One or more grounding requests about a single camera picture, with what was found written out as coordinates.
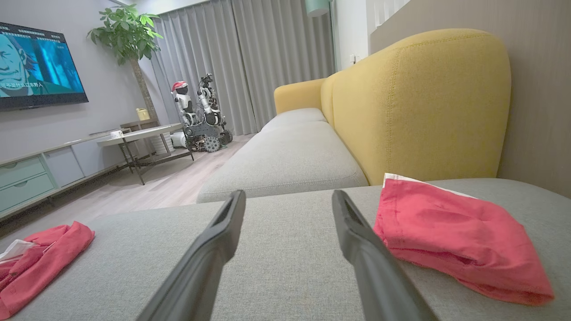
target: tracked robot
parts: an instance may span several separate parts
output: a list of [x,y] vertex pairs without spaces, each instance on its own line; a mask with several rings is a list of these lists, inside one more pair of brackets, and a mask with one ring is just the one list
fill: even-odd
[[188,84],[180,81],[172,86],[176,92],[175,103],[183,123],[186,147],[193,151],[218,151],[222,145],[232,142],[232,132],[225,129],[226,120],[218,107],[216,92],[210,87],[214,80],[207,74],[200,80],[196,108],[188,95]]

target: red hat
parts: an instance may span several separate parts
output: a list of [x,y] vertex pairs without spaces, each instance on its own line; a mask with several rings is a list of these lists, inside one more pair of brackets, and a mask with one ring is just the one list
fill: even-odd
[[185,81],[177,81],[172,86],[171,94],[175,92],[176,89],[188,87],[188,84]]

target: gray sofa cushion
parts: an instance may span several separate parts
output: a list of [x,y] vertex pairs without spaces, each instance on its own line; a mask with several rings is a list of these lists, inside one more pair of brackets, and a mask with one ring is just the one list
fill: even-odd
[[333,128],[308,122],[262,131],[212,175],[198,203],[367,186],[367,179]]
[[262,128],[262,131],[308,122],[327,122],[327,120],[323,116],[321,110],[317,108],[290,110],[274,117],[264,126],[264,128]]
[[[435,185],[505,207],[525,226],[556,299],[527,307],[482,296],[435,270],[402,262],[442,321],[568,320],[571,200],[525,183],[461,179]],[[348,188],[373,225],[380,187]],[[240,243],[225,266],[212,320],[363,320],[332,191],[248,199]],[[108,216],[91,246],[13,320],[134,320],[221,203]]]

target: tv screen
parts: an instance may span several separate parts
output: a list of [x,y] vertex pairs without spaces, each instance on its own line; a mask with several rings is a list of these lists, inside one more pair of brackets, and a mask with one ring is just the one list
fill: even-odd
[[63,34],[0,22],[0,111],[87,101]]

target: wooden cabinet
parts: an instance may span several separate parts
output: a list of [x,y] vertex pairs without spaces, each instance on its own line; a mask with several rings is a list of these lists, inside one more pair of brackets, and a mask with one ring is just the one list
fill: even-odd
[[0,186],[0,212],[55,188],[39,157],[0,167]]
[[0,219],[124,162],[119,146],[89,137],[0,165]]
[[64,187],[85,177],[71,147],[49,151],[44,153],[44,156],[58,187]]

